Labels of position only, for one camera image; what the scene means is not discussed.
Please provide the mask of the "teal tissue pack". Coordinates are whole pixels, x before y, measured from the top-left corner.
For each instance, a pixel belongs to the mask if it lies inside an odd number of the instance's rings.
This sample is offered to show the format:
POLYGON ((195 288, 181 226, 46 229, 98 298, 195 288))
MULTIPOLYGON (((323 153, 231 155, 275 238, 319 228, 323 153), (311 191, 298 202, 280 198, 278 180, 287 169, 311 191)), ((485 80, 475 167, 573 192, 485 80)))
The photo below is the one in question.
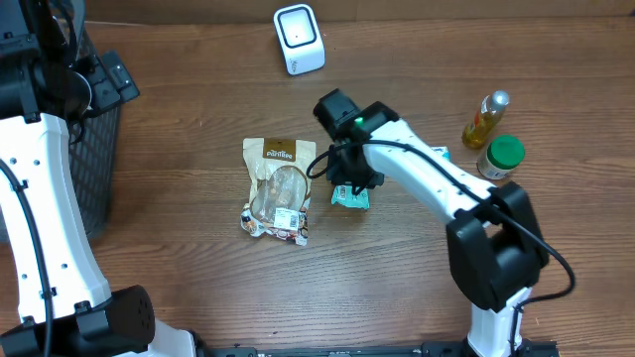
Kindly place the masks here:
POLYGON ((448 147, 432 147, 432 150, 441 155, 442 157, 444 157, 447 161, 450 160, 450 152, 448 147))

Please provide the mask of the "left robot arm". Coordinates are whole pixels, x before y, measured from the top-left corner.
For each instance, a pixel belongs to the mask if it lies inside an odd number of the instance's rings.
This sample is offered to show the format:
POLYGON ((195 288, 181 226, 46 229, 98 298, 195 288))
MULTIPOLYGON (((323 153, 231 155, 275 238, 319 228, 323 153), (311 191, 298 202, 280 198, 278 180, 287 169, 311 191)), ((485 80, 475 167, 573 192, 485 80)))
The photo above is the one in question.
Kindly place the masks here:
POLYGON ((205 357, 201 338, 159 320, 147 291, 113 291, 73 187, 71 123, 135 99, 116 54, 78 53, 82 19, 57 1, 1 5, 1 211, 18 274, 8 356, 205 357))

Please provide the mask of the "brown snack packet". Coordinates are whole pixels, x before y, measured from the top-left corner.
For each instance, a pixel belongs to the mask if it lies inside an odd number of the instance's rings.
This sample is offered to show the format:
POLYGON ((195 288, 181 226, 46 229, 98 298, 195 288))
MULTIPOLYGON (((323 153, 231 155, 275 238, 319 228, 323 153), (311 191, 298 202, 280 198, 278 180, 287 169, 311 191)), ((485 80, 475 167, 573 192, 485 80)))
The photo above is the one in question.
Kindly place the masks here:
POLYGON ((305 246, 312 180, 307 168, 317 156, 311 141, 246 138, 243 160, 251 179, 241 227, 253 237, 269 235, 305 246))

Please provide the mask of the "teal white snack packet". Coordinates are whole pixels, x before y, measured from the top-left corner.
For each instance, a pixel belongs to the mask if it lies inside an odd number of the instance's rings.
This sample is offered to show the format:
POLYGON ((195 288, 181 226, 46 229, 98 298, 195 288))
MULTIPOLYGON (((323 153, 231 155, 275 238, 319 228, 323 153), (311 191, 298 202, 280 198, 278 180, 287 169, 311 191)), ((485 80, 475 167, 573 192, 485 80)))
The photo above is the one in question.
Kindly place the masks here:
POLYGON ((358 194, 353 192, 349 185, 336 185, 333 189, 331 203, 333 205, 341 205, 347 208, 369 209, 370 201, 368 190, 364 188, 358 194))

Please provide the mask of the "silver round ball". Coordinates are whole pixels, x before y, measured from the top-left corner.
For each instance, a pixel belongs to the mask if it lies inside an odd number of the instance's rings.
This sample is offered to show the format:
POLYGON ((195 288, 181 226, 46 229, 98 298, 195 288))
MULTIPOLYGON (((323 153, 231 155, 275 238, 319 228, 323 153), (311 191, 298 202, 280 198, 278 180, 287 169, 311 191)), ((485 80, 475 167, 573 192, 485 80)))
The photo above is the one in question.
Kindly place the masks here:
POLYGON ((462 132, 462 143, 470 149, 482 148, 493 129, 501 121, 508 105, 510 95, 507 91, 497 90, 487 95, 481 102, 474 119, 462 132))

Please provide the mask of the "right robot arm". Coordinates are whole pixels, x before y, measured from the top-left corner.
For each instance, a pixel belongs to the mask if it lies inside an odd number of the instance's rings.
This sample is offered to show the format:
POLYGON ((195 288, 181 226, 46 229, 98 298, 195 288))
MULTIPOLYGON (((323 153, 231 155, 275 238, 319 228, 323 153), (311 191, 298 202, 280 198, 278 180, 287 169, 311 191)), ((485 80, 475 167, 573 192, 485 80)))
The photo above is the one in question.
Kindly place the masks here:
POLYGON ((390 177, 445 226, 448 263, 471 303, 466 337, 427 341, 423 356, 556 356, 554 342, 520 334, 522 304, 548 264, 529 196, 474 177, 432 150, 398 113, 381 102, 360 109, 342 91, 322 97, 314 114, 333 141, 323 170, 355 192, 390 177))

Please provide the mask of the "green lid white jar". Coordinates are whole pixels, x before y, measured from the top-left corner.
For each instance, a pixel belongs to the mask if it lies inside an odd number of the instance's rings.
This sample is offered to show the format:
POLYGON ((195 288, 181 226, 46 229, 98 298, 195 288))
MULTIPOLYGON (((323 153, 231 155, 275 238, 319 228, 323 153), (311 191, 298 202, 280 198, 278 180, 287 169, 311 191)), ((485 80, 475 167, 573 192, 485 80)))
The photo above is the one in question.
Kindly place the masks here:
POLYGON ((502 135, 479 157, 477 169, 488 179, 505 179, 524 161, 525 155, 525 146, 517 137, 502 135))

